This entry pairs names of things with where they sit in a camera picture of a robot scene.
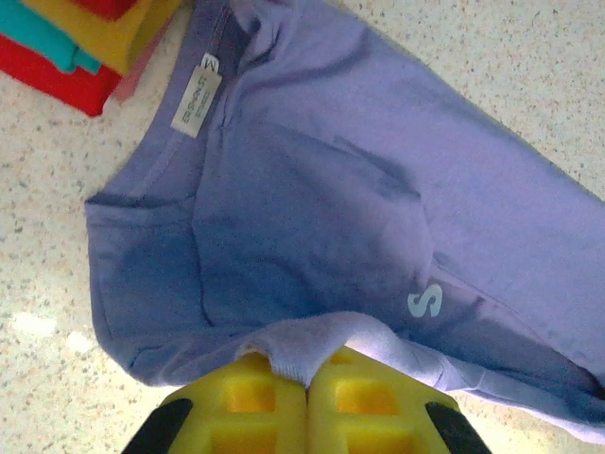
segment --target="yellow fabric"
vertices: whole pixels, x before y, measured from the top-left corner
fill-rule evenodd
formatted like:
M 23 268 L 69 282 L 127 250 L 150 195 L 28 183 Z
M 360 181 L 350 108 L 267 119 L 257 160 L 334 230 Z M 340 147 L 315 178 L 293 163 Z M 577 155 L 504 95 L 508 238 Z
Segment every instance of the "yellow fabric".
M 170 19 L 181 0 L 138 0 L 116 21 L 106 21 L 71 0 L 22 0 L 82 49 L 120 74 Z

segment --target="folded shirt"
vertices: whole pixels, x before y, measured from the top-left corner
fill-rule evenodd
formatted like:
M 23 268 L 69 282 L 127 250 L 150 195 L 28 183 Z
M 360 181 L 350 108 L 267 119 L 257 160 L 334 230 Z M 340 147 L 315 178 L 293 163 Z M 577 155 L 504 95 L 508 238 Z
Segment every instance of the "folded shirt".
M 62 73 L 44 57 L 3 36 L 0 71 L 89 116 L 102 114 L 105 101 L 120 81 L 120 75 L 105 66 L 95 75 L 80 68 L 72 74 Z
M 114 21 L 132 7 L 135 0 L 72 0 L 104 19 Z
M 62 72 L 77 67 L 96 74 L 101 63 L 88 55 L 67 34 L 19 0 L 0 0 L 0 35 L 46 57 Z
M 198 0 L 86 213 L 98 341 L 145 383 L 252 350 L 308 384 L 348 343 L 605 444 L 605 204 L 320 0 Z
M 107 21 L 72 0 L 22 0 L 63 30 L 97 60 L 125 75 L 172 16 L 181 0 L 138 0 L 116 21 Z
M 120 83 L 117 84 L 117 87 L 115 87 L 115 90 L 112 93 L 113 99 L 118 102 L 124 102 L 134 95 L 136 87 L 139 84 L 139 80 L 145 72 L 145 68 L 147 68 L 149 60 L 151 60 L 151 57 L 153 56 L 153 51 L 162 40 L 162 37 L 168 28 L 168 23 L 162 27 L 153 41 L 147 45 L 136 63 L 131 67 L 129 73 L 122 77 L 122 80 L 120 80 Z

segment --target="white tag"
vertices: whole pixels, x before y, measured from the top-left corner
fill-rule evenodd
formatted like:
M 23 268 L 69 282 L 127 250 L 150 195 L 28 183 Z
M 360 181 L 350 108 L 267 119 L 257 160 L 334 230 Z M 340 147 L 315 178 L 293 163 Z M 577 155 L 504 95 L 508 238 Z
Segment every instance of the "white tag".
M 221 81 L 219 74 L 201 65 L 196 66 L 170 126 L 195 139 Z
M 215 57 L 214 55 L 211 55 L 208 53 L 204 54 L 204 57 L 201 59 L 200 66 L 204 69 L 209 69 L 213 73 L 218 74 L 219 62 L 218 62 L 218 58 Z

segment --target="white speckled surface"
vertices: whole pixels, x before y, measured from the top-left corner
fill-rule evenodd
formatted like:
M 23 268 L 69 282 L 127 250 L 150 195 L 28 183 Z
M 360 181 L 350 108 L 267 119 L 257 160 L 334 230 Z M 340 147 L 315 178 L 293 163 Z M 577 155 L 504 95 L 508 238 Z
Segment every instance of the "white speckled surface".
M 350 9 L 605 199 L 602 1 L 347 0 Z M 84 199 L 161 100 L 188 8 L 134 99 L 90 120 L 0 74 L 0 451 L 119 452 L 168 390 L 95 345 Z M 456 394 L 494 454 L 605 453 L 526 413 Z

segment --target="teal shirt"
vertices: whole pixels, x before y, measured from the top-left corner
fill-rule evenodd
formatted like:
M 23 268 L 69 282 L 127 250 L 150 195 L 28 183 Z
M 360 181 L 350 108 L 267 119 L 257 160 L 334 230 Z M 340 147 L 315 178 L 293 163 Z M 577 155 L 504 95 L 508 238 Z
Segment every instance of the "teal shirt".
M 18 0 L 0 0 L 0 34 L 52 61 L 64 73 L 80 66 L 96 74 L 101 63 L 84 52 L 67 34 Z

